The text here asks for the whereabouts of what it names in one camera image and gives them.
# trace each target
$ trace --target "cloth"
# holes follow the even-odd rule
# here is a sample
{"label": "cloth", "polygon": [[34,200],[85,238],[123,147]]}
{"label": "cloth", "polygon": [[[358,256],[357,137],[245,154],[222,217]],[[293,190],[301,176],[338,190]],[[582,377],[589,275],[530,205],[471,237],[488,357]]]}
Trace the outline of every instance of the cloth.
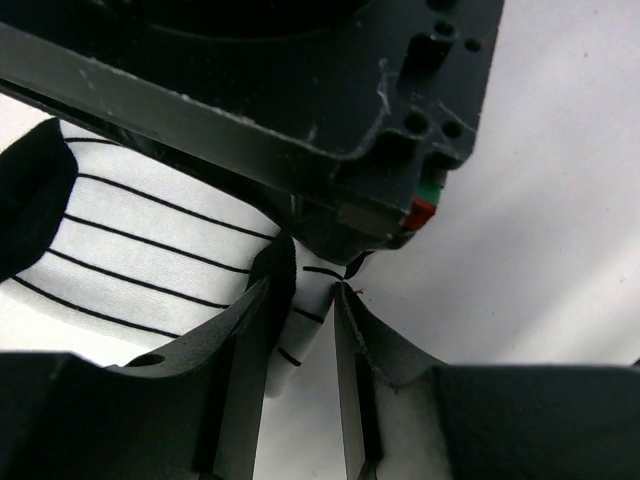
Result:
{"label": "cloth", "polygon": [[[15,319],[0,346],[100,365],[127,363],[232,304],[280,231],[252,206],[57,119],[0,155],[0,192],[0,306]],[[268,395],[300,366],[345,273],[294,243],[296,292]]]}

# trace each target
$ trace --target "striped cloth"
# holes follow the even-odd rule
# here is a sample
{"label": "striped cloth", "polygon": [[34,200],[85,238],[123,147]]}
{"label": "striped cloth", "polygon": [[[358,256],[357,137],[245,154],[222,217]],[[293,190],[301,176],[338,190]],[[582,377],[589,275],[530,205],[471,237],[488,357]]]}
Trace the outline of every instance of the striped cloth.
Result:
{"label": "striped cloth", "polygon": [[[155,160],[64,122],[60,130],[78,175],[47,251],[0,284],[3,316],[11,318],[0,326],[0,348],[70,350],[100,365],[124,364],[242,294],[277,225]],[[344,275],[294,243],[296,293],[269,366],[272,396],[309,351]]]}

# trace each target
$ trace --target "green led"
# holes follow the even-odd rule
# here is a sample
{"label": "green led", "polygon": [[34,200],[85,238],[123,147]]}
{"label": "green led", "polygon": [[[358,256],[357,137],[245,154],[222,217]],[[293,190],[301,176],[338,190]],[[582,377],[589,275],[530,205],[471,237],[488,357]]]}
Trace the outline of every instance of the green led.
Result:
{"label": "green led", "polygon": [[442,193],[442,186],[437,183],[430,182],[428,180],[422,180],[418,184],[418,190],[416,191],[416,197],[424,200],[431,205],[438,205],[440,202],[440,194]]}

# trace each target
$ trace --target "black stripe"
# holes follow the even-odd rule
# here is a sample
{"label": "black stripe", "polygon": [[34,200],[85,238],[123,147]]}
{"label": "black stripe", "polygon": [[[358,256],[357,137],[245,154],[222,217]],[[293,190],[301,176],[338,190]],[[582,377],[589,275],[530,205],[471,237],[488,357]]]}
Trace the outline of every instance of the black stripe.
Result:
{"label": "black stripe", "polygon": [[302,270],[304,270],[305,272],[322,273],[323,275],[329,275],[330,277],[333,277],[336,280],[340,280],[341,282],[344,280],[342,278],[342,275],[334,272],[333,270],[329,270],[328,268],[302,267]]}
{"label": "black stripe", "polygon": [[103,268],[96,267],[95,265],[91,265],[89,263],[85,263],[85,262],[83,262],[81,260],[78,260],[77,258],[73,258],[73,257],[70,257],[69,255],[65,255],[64,253],[60,253],[60,252],[58,252],[56,250],[53,250],[52,248],[49,248],[47,251],[49,253],[51,253],[52,255],[55,255],[56,257],[59,257],[59,258],[62,258],[63,260],[66,260],[67,262],[71,262],[71,263],[79,265],[79,266],[81,266],[83,268],[86,268],[88,270],[93,270],[94,272],[98,272],[98,273],[101,273],[103,275],[107,275],[108,277],[113,277],[113,278],[116,278],[118,280],[122,280],[124,282],[133,283],[134,285],[139,285],[141,287],[148,288],[149,290],[155,290],[156,292],[166,293],[167,295],[172,295],[174,297],[182,298],[183,300],[189,300],[190,302],[198,303],[200,305],[204,305],[205,307],[220,308],[220,309],[229,308],[229,305],[222,305],[220,303],[208,302],[208,301],[202,300],[200,298],[192,297],[191,295],[187,295],[187,294],[184,294],[184,293],[176,292],[175,290],[170,290],[168,288],[159,287],[157,285],[152,285],[151,283],[143,282],[141,280],[136,280],[135,278],[127,277],[125,275],[120,275],[119,273],[111,272],[109,270],[105,270]]}
{"label": "black stripe", "polygon": [[111,140],[107,140],[105,138],[70,137],[70,138],[65,138],[64,141],[67,143],[102,143],[104,145],[113,145],[115,147],[122,147],[122,145],[119,145],[116,142],[112,142]]}
{"label": "black stripe", "polygon": [[306,312],[305,310],[302,310],[301,308],[294,308],[293,311],[296,312],[296,313],[299,313],[303,317],[308,318],[309,320],[313,320],[314,322],[319,323],[320,325],[322,325],[324,323],[324,318],[322,318],[322,317],[320,317],[318,315],[314,315],[313,313]]}
{"label": "black stripe", "polygon": [[107,322],[116,323],[118,325],[122,325],[123,327],[133,328],[135,330],[142,330],[144,332],[155,333],[157,335],[162,335],[167,338],[178,338],[180,335],[176,335],[175,333],[165,332],[163,330],[158,330],[157,328],[145,327],[144,325],[138,325],[137,323],[127,322],[126,320],[121,320],[119,318],[112,317],[110,315],[105,315],[104,313],[94,312],[93,310],[89,310],[88,308],[81,307],[79,305],[75,305],[71,302],[67,302],[62,298],[56,297],[55,295],[51,295],[50,293],[45,292],[44,290],[40,290],[35,285],[31,285],[26,280],[21,279],[20,277],[14,276],[12,277],[16,282],[22,285],[29,290],[42,295],[43,297],[51,300],[52,302],[59,303],[62,306],[70,308],[71,310],[75,310],[76,312],[84,313],[86,315],[90,315],[92,317],[99,318],[101,320],[106,320]]}
{"label": "black stripe", "polygon": [[70,215],[68,213],[64,214],[64,218],[66,218],[67,220],[71,220],[72,222],[80,223],[82,225],[87,225],[89,227],[97,228],[99,230],[104,230],[105,232],[113,233],[114,235],[120,235],[121,237],[125,237],[130,240],[135,240],[137,242],[145,243],[147,245],[151,245],[152,247],[157,247],[163,250],[167,250],[169,252],[177,253],[178,255],[192,258],[194,260],[198,260],[200,262],[207,263],[209,265],[213,265],[214,267],[222,268],[224,270],[229,270],[230,272],[243,273],[243,274],[249,273],[249,270],[247,270],[246,268],[237,268],[237,267],[225,265],[224,263],[216,262],[215,260],[209,260],[208,258],[204,258],[199,255],[195,255],[193,253],[185,252],[184,250],[180,250],[179,248],[174,248],[174,247],[170,247],[169,245],[164,245],[163,243],[154,242],[153,240],[149,240],[148,238],[138,237],[137,235],[133,235],[132,233],[123,232],[122,230],[116,230],[115,228],[107,227],[106,225],[101,225],[99,223],[95,223],[90,220],[85,220],[83,218]]}
{"label": "black stripe", "polygon": [[155,197],[153,195],[149,195],[148,193],[144,193],[141,192],[140,190],[136,190],[133,187],[129,187],[127,185],[123,185],[121,183],[118,182],[114,182],[113,180],[109,180],[108,178],[103,178],[103,177],[98,177],[96,175],[90,175],[88,173],[79,173],[78,174],[78,178],[87,178],[89,180],[95,180],[96,182],[101,182],[107,185],[111,185],[112,187],[116,187],[116,188],[120,188],[122,190],[125,190],[129,193],[133,193],[134,195],[137,195],[139,197],[145,198],[147,200],[151,200],[152,202],[156,202],[159,203],[162,206],[165,206],[167,208],[171,208],[173,210],[176,210],[180,213],[184,213],[186,215],[191,215],[192,217],[195,217],[199,220],[203,220],[205,222],[209,222],[209,223],[213,223],[214,225],[218,225],[224,228],[228,228],[229,230],[235,230],[236,232],[240,232],[240,233],[245,233],[247,235],[252,235],[254,237],[258,237],[258,238],[262,238],[264,240],[273,240],[273,237],[270,235],[265,235],[264,233],[260,233],[260,232],[256,232],[253,230],[249,230],[246,228],[242,228],[242,227],[238,227],[236,225],[231,225],[230,223],[226,223],[223,222],[221,220],[216,220],[215,218],[211,218],[211,217],[207,217],[205,215],[202,215],[200,213],[194,212],[192,210],[188,210],[184,207],[181,207],[179,205],[175,205],[173,203],[167,202],[166,200],[163,200],[161,198]]}
{"label": "black stripe", "polygon": [[280,355],[282,355],[284,357],[284,359],[289,362],[291,365],[293,365],[294,367],[299,367],[300,365],[302,365],[302,362],[299,362],[298,360],[296,360],[295,358],[293,358],[289,352],[287,352],[284,348],[282,347],[278,347],[278,353]]}

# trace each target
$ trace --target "white fabric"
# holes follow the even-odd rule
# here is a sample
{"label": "white fabric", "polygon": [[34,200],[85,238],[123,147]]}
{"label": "white fabric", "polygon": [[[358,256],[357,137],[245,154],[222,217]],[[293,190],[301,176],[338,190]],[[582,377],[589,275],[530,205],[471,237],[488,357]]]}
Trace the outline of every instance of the white fabric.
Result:
{"label": "white fabric", "polygon": [[[0,284],[0,305],[28,316],[42,341],[3,335],[4,349],[71,350],[124,364],[214,317],[244,291],[254,257],[279,232],[255,208],[131,150],[61,123],[79,175],[50,249]],[[269,370],[276,395],[327,314],[333,266],[299,243],[292,312]],[[303,309],[311,316],[295,313]]]}

